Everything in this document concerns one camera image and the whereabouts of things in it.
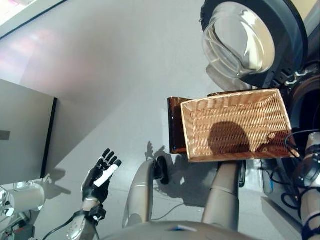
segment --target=gray floor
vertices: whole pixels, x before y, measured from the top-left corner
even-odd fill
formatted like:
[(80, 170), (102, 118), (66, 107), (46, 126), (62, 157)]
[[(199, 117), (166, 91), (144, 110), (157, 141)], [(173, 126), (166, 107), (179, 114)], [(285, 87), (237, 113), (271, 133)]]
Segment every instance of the gray floor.
[[(100, 237), (121, 229), (133, 177), (153, 154), (169, 152), (167, 97), (202, 98), (221, 89), (206, 74), (199, 23), (203, 0), (70, 0), (0, 41), (0, 79), (59, 99), (49, 154), (51, 191), (36, 237), (81, 205), (80, 186), (106, 149), (123, 161), (112, 178)], [(214, 164), (168, 155), (171, 183), (155, 186), (153, 219), (200, 221)], [(239, 231), (281, 240), (261, 208), (261, 176), (249, 163), (240, 190)], [(52, 239), (63, 239), (63, 229)]]

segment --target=woven basket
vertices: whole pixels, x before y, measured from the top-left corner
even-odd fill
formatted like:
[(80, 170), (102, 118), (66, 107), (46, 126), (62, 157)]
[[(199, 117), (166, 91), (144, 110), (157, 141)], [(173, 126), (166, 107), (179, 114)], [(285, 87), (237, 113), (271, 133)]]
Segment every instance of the woven basket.
[(284, 145), (291, 124), (278, 89), (190, 100), (181, 109), (190, 162), (291, 156)]

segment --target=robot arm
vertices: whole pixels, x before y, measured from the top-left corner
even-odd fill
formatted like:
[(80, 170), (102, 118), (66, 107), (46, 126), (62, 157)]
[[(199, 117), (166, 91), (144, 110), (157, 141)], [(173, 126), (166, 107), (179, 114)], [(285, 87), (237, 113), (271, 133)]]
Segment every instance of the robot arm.
[(103, 202), (108, 197), (108, 188), (113, 173), (122, 162), (107, 149), (98, 159), (96, 165), (88, 172), (82, 186), (82, 207), (62, 226), (48, 233), (43, 240), (55, 231), (71, 223), (67, 232), (68, 240), (92, 240), (98, 233), (96, 226), (106, 216)]

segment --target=wire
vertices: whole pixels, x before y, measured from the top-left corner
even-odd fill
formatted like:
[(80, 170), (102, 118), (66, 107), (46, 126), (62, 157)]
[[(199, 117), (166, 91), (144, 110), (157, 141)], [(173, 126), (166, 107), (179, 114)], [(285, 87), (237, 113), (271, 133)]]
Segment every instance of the wire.
[(300, 156), (296, 156), (289, 148), (288, 146), (288, 139), (294, 135), (297, 135), (297, 134), (303, 134), (303, 133), (311, 133), (311, 132), (319, 132), (320, 129), (311, 129), (311, 130), (302, 130), (302, 131), (296, 131), (294, 133), (291, 133), (289, 134), (288, 136), (286, 136), (286, 138), (284, 139), (284, 145), (286, 147), (286, 149), (296, 158), (296, 159), (299, 159), (300, 161), (302, 161), (303, 159), (300, 157)]
[(320, 104), (318, 104), (318, 107), (316, 108), (315, 113), (314, 113), (314, 117), (313, 117), (313, 121), (312, 121), (312, 127), (313, 127), (313, 128), (314, 128), (315, 125), (316, 125), (317, 113), (318, 113), (318, 111), (319, 111), (319, 108), (320, 108)]
[(61, 226), (58, 226), (57, 228), (53, 229), (51, 232), (49, 232), (47, 235), (44, 236), (44, 238), (42, 240), (46, 240), (51, 234), (55, 233), (56, 231), (64, 228), (65, 226), (67, 226), (68, 224), (70, 224), (73, 220), (74, 220), (74, 216), (72, 216), (68, 221), (66, 221), (64, 224), (62, 224)]
[(6, 192), (8, 192), (7, 189), (5, 189), (3, 186), (0, 185), (0, 188), (2, 188), (3, 190), (5, 190)]
[(96, 235), (96, 238), (97, 238), (98, 240), (100, 240), (100, 237), (99, 237), (99, 234), (98, 234), (98, 232), (97, 232), (96, 226), (95, 226), (95, 225), (92, 225), (92, 226), (93, 226), (93, 230), (94, 230), (94, 233), (95, 233), (95, 235)]
[(170, 211), (168, 211), (165, 215), (163, 215), (162, 217), (156, 218), (156, 219), (151, 219), (151, 221), (159, 221), (161, 219), (163, 219), (164, 217), (168, 216), (173, 210), (175, 210), (176, 208), (185, 205), (184, 203), (178, 204), (177, 206), (175, 206), (174, 208), (172, 208)]

